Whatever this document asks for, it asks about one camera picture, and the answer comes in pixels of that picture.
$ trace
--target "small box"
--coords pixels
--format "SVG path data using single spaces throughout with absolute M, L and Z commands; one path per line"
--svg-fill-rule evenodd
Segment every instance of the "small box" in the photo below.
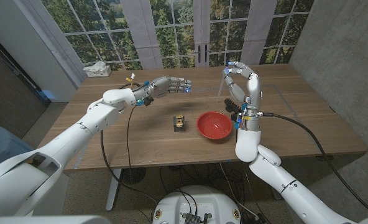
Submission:
M 89 77 L 108 77 L 111 74 L 111 67 L 109 65 L 105 66 L 105 70 L 97 72 L 86 71 Z

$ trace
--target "table leg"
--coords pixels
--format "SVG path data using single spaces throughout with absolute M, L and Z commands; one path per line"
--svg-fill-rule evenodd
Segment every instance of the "table leg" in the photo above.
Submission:
M 113 172 L 117 178 L 121 178 L 122 169 L 114 169 Z M 118 181 L 115 180 L 114 177 L 112 177 L 111 185 L 109 186 L 107 204 L 105 207 L 107 212 L 112 211 L 115 207 L 118 189 L 119 189 L 119 183 Z

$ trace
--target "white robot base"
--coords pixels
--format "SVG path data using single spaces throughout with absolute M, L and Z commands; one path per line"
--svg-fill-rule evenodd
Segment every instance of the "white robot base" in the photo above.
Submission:
M 162 199 L 155 209 L 152 223 L 200 223 L 206 217 L 207 224 L 237 224 L 241 220 L 238 206 L 227 195 L 211 187 L 190 185 L 177 189 Z

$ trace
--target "green foliage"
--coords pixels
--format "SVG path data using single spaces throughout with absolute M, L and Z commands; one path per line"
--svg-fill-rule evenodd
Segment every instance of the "green foliage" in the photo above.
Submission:
M 210 24 L 210 50 L 224 51 L 226 48 L 227 22 Z
M 173 24 L 169 0 L 150 0 L 155 26 Z
M 231 52 L 227 53 L 227 61 L 228 62 L 238 62 L 241 60 L 242 52 Z
M 229 23 L 228 50 L 242 50 L 246 24 L 247 21 L 232 21 Z
M 176 24 L 193 22 L 192 0 L 173 1 L 173 10 Z
M 314 0 L 297 0 L 295 12 L 309 12 L 313 6 Z
M 250 8 L 250 0 L 232 0 L 231 19 L 247 18 Z
M 42 0 L 42 3 L 62 32 L 83 31 L 66 0 Z
M 162 63 L 164 68 L 177 68 L 178 62 L 177 58 L 162 58 Z
M 294 47 L 281 47 L 279 50 L 277 63 L 289 63 L 294 49 Z
M 122 60 L 134 60 L 139 58 L 130 31 L 115 32 L 111 34 L 111 37 Z
M 295 45 L 300 37 L 301 30 L 303 30 L 304 24 L 307 21 L 308 15 L 292 15 L 289 20 L 288 29 L 285 32 L 283 38 L 283 45 Z
M 103 60 L 119 60 L 108 34 L 89 34 L 89 37 Z
M 97 0 L 103 19 L 110 30 L 128 28 L 120 1 Z
M 151 0 L 152 15 L 155 25 L 172 24 L 172 11 L 169 1 Z M 174 1 L 173 10 L 175 22 L 187 23 L 193 21 L 192 0 Z M 193 26 L 175 26 L 156 28 L 160 54 L 166 56 L 178 56 L 192 54 L 194 51 L 194 30 Z M 178 67 L 177 58 L 163 58 L 164 68 Z M 194 57 L 180 58 L 181 67 L 193 67 Z
M 63 32 L 83 31 L 66 0 L 42 0 L 42 2 Z M 92 0 L 71 0 L 71 3 L 86 30 L 105 30 Z M 108 29 L 128 28 L 120 0 L 97 0 L 97 5 Z M 107 33 L 90 34 L 89 37 L 103 60 L 119 60 Z M 83 63 L 100 60 L 85 35 L 69 35 L 66 38 Z M 138 59 L 129 31 L 112 33 L 111 38 L 121 60 Z M 120 63 L 109 64 L 113 70 L 122 70 Z M 127 62 L 125 66 L 128 70 L 142 69 L 140 62 Z
M 228 19 L 229 0 L 211 0 L 210 20 Z
M 176 43 L 173 27 L 157 28 L 157 38 L 162 56 L 176 55 Z
M 194 12 L 192 7 L 183 7 L 178 11 L 178 19 L 176 23 L 193 22 Z
M 93 49 L 85 35 L 69 35 L 66 36 L 66 38 L 82 63 L 99 60 L 96 51 Z
M 276 17 L 272 19 L 270 31 L 267 36 L 267 40 L 265 41 L 265 47 L 279 44 L 288 18 L 289 16 Z
M 279 15 L 289 13 L 290 11 L 292 11 L 294 3 L 295 0 L 278 0 L 274 14 Z
M 123 70 L 123 66 L 120 63 L 106 63 L 106 65 L 109 65 L 112 71 Z
M 86 31 L 105 30 L 93 0 L 70 0 Z
M 224 54 L 210 54 L 209 55 L 209 66 L 223 66 L 224 65 Z
M 264 49 L 261 55 L 260 64 L 273 64 L 277 54 L 278 47 L 272 49 Z
M 195 67 L 195 56 L 193 57 L 181 57 L 180 58 L 181 68 L 191 68 Z
M 140 62 L 125 62 L 126 70 L 140 70 L 142 69 Z

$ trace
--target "gray chair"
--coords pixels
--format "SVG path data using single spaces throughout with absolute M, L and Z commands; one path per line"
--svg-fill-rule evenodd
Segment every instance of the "gray chair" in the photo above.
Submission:
M 13 156 L 34 150 L 33 147 L 0 127 L 0 163 Z

